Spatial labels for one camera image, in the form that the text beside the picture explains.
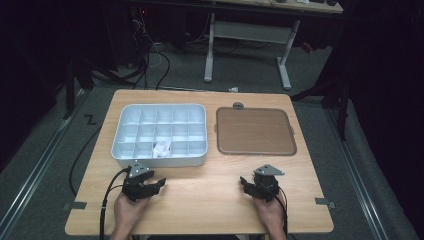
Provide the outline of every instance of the black tape mark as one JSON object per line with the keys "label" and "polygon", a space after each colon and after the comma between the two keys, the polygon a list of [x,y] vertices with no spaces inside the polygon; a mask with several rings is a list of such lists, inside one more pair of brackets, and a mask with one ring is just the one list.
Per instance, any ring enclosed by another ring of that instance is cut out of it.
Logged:
{"label": "black tape mark", "polygon": [[93,120],[93,114],[84,114],[84,117],[88,117],[87,125],[96,125],[97,123],[92,122]]}

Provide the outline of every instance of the gray carpet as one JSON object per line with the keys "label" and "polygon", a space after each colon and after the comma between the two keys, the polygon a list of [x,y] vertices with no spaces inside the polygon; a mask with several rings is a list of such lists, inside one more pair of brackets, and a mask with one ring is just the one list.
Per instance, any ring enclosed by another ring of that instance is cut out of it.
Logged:
{"label": "gray carpet", "polygon": [[[290,92],[282,90],[273,55],[281,46],[272,45],[263,49],[238,47],[230,54],[215,55],[214,80],[203,82],[205,50],[187,48],[185,51],[168,46],[163,53],[170,59],[171,68],[161,86],[165,88],[189,88],[208,91],[228,91],[238,87],[240,92],[286,93],[293,95],[314,84],[331,49],[317,50],[307,54],[294,48],[287,67],[292,80]],[[231,46],[217,47],[229,51]],[[151,67],[147,75],[149,89],[166,71],[166,60],[152,53]],[[8,239],[97,239],[71,237],[64,232],[69,212],[63,210],[74,197],[68,184],[68,175],[73,161],[87,140],[101,126],[114,91],[122,86],[96,82],[75,118],[70,123],[64,138],[36,188],[25,210],[13,228]],[[138,89],[144,88],[144,79]],[[4,216],[13,203],[20,187],[25,183],[35,164],[42,155],[51,136],[62,123],[64,93],[58,95],[58,104],[34,127],[32,134],[0,175],[0,216]],[[327,199],[335,203],[330,209],[335,228],[328,234],[296,234],[302,239],[374,239],[366,216],[353,188],[337,136],[332,131],[324,110],[316,98],[294,103],[312,161]],[[367,147],[366,139],[355,119],[354,109],[349,108],[347,123],[348,145],[357,161],[364,182],[372,193],[389,239],[418,239],[409,222],[402,214],[396,198],[385,182],[384,176]],[[95,139],[82,152],[73,174],[73,184],[78,189],[85,171]]]}

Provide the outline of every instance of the metal bracket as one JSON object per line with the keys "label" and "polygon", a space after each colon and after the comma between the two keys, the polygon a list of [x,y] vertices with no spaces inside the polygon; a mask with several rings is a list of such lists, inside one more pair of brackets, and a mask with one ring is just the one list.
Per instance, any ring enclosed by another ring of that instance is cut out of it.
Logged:
{"label": "metal bracket", "polygon": [[87,206],[86,202],[73,202],[73,203],[65,203],[65,205],[63,205],[62,210],[63,211],[69,211],[71,209],[81,209],[84,210],[85,206]]}
{"label": "metal bracket", "polygon": [[315,198],[315,203],[318,205],[327,205],[329,209],[336,208],[336,204],[334,202],[330,202],[326,198]]}

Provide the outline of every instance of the wooden table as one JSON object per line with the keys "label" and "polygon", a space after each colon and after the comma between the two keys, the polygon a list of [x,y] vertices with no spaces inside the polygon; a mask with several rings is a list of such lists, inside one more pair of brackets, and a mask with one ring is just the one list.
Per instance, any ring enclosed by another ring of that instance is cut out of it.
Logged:
{"label": "wooden table", "polygon": [[[293,156],[224,155],[217,149],[216,110],[242,102],[245,107],[280,108],[287,112],[294,129],[297,153]],[[265,229],[258,220],[251,197],[244,194],[240,176],[253,182],[253,170],[264,165],[283,170],[277,176],[288,199],[289,232],[330,232],[333,229],[327,206],[317,205],[323,193],[311,161],[293,105],[287,95],[254,93],[178,92],[118,90],[111,102],[96,146],[76,197],[87,203],[73,209],[66,224],[70,235],[98,235],[100,207],[112,177],[121,170],[112,158],[111,147],[121,110],[129,104],[198,103],[207,115],[208,152],[199,167],[156,168],[157,181],[166,185],[150,201],[134,234],[259,234]],[[121,184],[124,175],[115,182]],[[114,228],[113,202],[109,195],[105,232]]]}

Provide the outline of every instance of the metal rail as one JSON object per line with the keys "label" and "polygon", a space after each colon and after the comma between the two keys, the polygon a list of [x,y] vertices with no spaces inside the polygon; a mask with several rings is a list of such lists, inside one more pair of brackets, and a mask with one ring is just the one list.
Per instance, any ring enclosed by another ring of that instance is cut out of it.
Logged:
{"label": "metal rail", "polygon": [[77,95],[77,105],[75,110],[69,115],[68,118],[63,119],[59,128],[56,130],[53,137],[50,139],[49,144],[32,170],[31,174],[28,176],[26,182],[23,184],[19,190],[18,195],[13,201],[12,205],[9,207],[9,210],[4,215],[3,219],[0,222],[0,239],[9,239],[9,235],[12,233],[13,228],[19,220],[22,212],[25,210],[28,202],[30,201],[32,195],[43,179],[44,174],[50,166],[50,163],[53,161],[57,147],[62,140],[66,130],[68,129],[72,119],[75,114],[78,112],[79,107],[87,99],[89,92],[81,90]]}
{"label": "metal rail", "polygon": [[386,230],[380,221],[380,217],[374,202],[371,199],[364,182],[362,181],[361,175],[359,174],[358,168],[356,167],[355,160],[350,153],[349,147],[339,135],[337,130],[337,119],[334,115],[334,112],[331,109],[324,109],[324,114],[327,120],[330,122],[334,136],[337,138],[337,142],[339,143],[340,149],[343,152],[348,175],[352,181],[353,188],[356,192],[356,195],[358,196],[359,203],[361,204],[362,210],[364,211],[365,217],[368,221],[374,238],[378,240],[389,239]]}

